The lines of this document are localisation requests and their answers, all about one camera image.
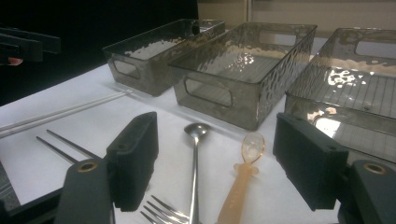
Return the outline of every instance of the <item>metal spoon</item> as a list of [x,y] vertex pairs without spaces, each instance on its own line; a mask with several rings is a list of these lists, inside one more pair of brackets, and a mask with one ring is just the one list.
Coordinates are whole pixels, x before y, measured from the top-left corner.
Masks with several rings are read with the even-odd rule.
[[209,131],[209,126],[203,123],[193,123],[184,128],[189,136],[194,139],[194,152],[192,160],[192,194],[189,224],[199,224],[198,209],[198,143],[200,137]]

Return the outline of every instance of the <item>plastic storage basket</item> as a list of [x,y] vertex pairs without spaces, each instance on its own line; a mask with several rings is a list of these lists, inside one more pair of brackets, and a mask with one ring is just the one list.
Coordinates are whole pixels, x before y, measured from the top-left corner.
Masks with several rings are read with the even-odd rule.
[[177,58],[177,102],[257,129],[307,66],[316,27],[245,22]]
[[338,29],[287,91],[286,113],[309,120],[356,159],[396,163],[396,31]]
[[103,48],[114,79],[158,96],[173,82],[167,63],[225,31],[224,21],[179,20]]

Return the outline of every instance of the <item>metal ladle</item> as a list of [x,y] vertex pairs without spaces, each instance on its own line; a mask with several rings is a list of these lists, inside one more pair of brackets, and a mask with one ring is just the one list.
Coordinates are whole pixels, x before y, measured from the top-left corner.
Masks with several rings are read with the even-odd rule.
[[263,152],[264,138],[262,135],[249,133],[242,143],[244,163],[234,166],[238,176],[233,182],[233,186],[221,208],[217,224],[238,224],[240,222],[248,181],[252,175],[259,172],[259,169],[254,167],[252,163],[258,160]]
[[209,126],[203,123],[193,123],[184,128],[189,136],[194,139],[194,152],[192,160],[192,194],[189,224],[199,224],[198,208],[198,143],[200,137],[209,131]]

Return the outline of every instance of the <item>black clamp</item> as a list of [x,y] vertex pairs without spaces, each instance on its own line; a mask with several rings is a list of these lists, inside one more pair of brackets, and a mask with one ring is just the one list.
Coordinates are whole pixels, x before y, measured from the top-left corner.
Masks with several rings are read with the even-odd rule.
[[304,119],[277,115],[274,155],[311,210],[341,203],[341,224],[396,220],[396,173],[374,161],[347,164],[348,149]]
[[43,52],[61,53],[61,38],[26,32],[0,23],[0,64],[8,64],[8,58],[42,62]]
[[114,206],[135,211],[143,200],[159,153],[157,114],[134,118],[110,144],[103,159],[72,165],[64,187],[9,212],[0,223],[115,223]]

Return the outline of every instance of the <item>utensil handle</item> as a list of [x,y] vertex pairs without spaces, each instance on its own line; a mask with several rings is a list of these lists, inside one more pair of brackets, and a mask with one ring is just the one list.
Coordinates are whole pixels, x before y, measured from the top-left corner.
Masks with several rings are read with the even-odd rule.
[[189,224],[199,224],[199,205],[198,205],[198,139],[194,139],[194,151],[192,161],[192,195],[190,206]]
[[249,163],[240,164],[237,169],[239,174],[221,208],[217,224],[239,223],[248,189],[248,181],[252,174],[258,172],[258,169]]

